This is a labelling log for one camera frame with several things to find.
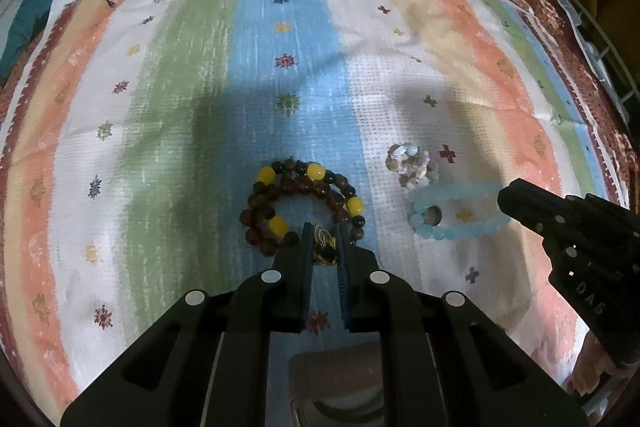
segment brown beaded bracelet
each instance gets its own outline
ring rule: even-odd
[[[278,175],[281,175],[280,183],[276,184]],[[331,190],[331,185],[335,185],[340,192]],[[352,243],[364,237],[364,204],[348,179],[341,174],[325,170],[320,164],[296,161],[292,156],[284,162],[276,161],[258,171],[253,193],[247,200],[249,208],[240,214],[240,223],[249,227],[244,238],[249,245],[258,247],[265,257],[275,255],[278,248],[289,248],[300,241],[298,234],[289,231],[287,222],[276,215],[271,206],[280,195],[290,196],[296,193],[313,194],[319,200],[324,200],[332,212],[334,223],[351,217]],[[265,237],[258,226],[259,219],[267,220],[269,229],[277,240]]]

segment blue stripe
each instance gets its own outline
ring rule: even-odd
[[[225,125],[225,145],[216,172],[224,208],[219,211],[220,251],[228,252],[230,279],[238,284],[271,264],[244,241],[238,221],[260,166],[288,156],[316,161],[348,177],[367,207],[361,246],[377,252],[376,225],[367,169],[350,97],[347,66],[326,0],[238,0],[228,56],[227,86],[216,104]],[[278,33],[277,23],[292,29]],[[296,65],[276,67],[287,54]],[[300,107],[290,116],[277,109],[278,97],[293,94]],[[331,215],[312,196],[280,198],[276,212],[300,233],[305,221],[331,227]],[[290,425],[288,358],[302,351],[335,349],[370,340],[350,335],[342,327],[335,267],[314,269],[312,311],[328,312],[330,329],[315,336],[274,335],[271,341],[268,425]]]
[[[593,184],[595,185],[597,196],[608,199],[607,190],[604,185],[604,176],[602,173],[602,168],[600,167],[600,162],[598,161],[598,157],[596,156],[593,148],[595,144],[591,141],[589,136],[588,127],[585,124],[578,108],[574,103],[574,99],[572,98],[569,90],[564,85],[562,78],[558,75],[556,68],[551,64],[551,60],[549,56],[546,54],[545,49],[542,47],[542,44],[538,41],[537,38],[531,33],[529,27],[522,21],[520,18],[520,14],[516,12],[515,8],[513,8],[507,1],[502,1],[502,5],[504,9],[507,10],[511,20],[515,22],[524,32],[524,35],[529,41],[533,51],[536,54],[536,57],[542,64],[545,69],[546,75],[549,77],[551,84],[554,86],[554,89],[560,96],[562,100],[565,102],[565,109],[569,113],[569,117],[574,124],[575,133],[580,140],[580,145],[582,152],[587,160],[587,165],[589,166],[589,170],[591,173],[591,179],[593,180]]]

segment yellow bead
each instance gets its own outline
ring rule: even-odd
[[[306,175],[309,176],[312,180],[324,180],[324,173],[324,167],[322,167],[319,163],[309,163],[309,166],[306,168]]]
[[[364,213],[364,203],[359,197],[354,196],[347,200],[347,209],[351,217],[361,216]]]
[[[284,235],[289,232],[289,227],[287,226],[287,221],[284,220],[284,218],[280,217],[280,216],[273,216],[271,217],[271,219],[268,221],[269,223],[269,230],[271,230],[271,232],[273,232],[273,235],[275,235],[276,237],[282,239],[284,237]]]
[[[265,165],[258,171],[258,175],[255,177],[255,180],[257,182],[262,182],[265,185],[270,185],[276,181],[276,171],[274,171],[270,166]]]

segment red cross pattern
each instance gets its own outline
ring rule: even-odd
[[[455,151],[450,151],[449,146],[442,144],[444,151],[440,151],[440,158],[446,158],[449,163],[454,163],[453,158],[456,157]]]

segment bed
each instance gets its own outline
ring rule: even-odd
[[[638,183],[556,0],[110,1],[53,0],[2,99],[2,349],[55,423],[186,291],[270,266],[238,216],[257,171],[290,156],[349,179],[384,269],[464,292],[564,382],[586,326],[495,193],[522,177],[637,211]],[[385,166],[402,143],[437,167],[419,196]],[[428,235],[420,201],[442,208]],[[331,224],[301,196],[277,211],[298,233]],[[293,425],[301,355],[370,349],[336,292],[316,266],[307,330],[273,335],[267,425]]]

